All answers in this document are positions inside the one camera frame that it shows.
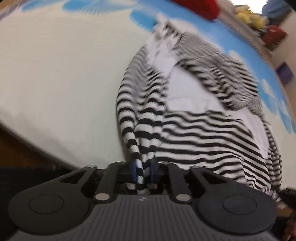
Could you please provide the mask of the black white striped hooded garment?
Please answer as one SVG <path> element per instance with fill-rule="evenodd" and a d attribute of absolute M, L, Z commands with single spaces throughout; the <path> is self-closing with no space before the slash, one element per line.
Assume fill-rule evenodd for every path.
<path fill-rule="evenodd" d="M 130 191 L 163 191 L 153 174 L 167 162 L 278 197 L 282 160 L 254 77 L 188 22 L 157 16 L 125 71 L 116 108 L 131 155 Z"/>

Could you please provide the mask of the purple box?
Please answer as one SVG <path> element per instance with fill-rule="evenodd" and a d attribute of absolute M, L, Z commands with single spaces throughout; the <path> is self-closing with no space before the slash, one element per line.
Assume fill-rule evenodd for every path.
<path fill-rule="evenodd" d="M 287 65 L 286 62 L 283 62 L 276 70 L 277 75 L 280 78 L 280 81 L 283 85 L 287 85 L 295 77 L 291 68 Z"/>

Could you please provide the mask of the blue white patterned bedsheet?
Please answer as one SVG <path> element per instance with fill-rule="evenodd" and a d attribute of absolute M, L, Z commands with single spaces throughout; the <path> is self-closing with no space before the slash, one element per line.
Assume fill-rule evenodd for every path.
<path fill-rule="evenodd" d="M 188 22 L 247 67 L 281 155 L 280 187 L 295 187 L 295 125 L 266 58 L 221 19 L 169 1 L 18 1 L 3 9 L 1 123 L 74 167 L 131 162 L 116 100 L 158 15 Z"/>

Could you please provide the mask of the dark red cushion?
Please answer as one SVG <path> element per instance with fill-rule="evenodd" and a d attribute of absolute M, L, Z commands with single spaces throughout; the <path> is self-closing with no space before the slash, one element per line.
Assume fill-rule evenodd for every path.
<path fill-rule="evenodd" d="M 286 37 L 288 33 L 285 32 L 279 25 L 268 25 L 266 33 L 261 36 L 265 47 L 274 50 Z"/>

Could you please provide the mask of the yellow plush toys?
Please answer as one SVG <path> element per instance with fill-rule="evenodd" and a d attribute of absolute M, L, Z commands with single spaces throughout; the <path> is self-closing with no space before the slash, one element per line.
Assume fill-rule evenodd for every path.
<path fill-rule="evenodd" d="M 239 20 L 256 30 L 261 30 L 267 25 L 267 18 L 251 11 L 248 5 L 235 6 L 235 13 Z"/>

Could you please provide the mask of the blue curtain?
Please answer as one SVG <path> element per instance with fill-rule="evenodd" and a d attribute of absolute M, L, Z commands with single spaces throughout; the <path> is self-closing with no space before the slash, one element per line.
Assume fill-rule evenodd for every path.
<path fill-rule="evenodd" d="M 284 0 L 269 0 L 262 7 L 261 14 L 269 19 L 276 19 L 285 16 L 292 10 L 292 7 Z"/>

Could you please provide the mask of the wooden bed frame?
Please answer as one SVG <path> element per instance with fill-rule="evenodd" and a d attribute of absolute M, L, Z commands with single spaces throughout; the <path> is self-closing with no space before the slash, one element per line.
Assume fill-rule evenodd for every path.
<path fill-rule="evenodd" d="M 1 182 L 42 183 L 74 170 L 1 125 Z"/>

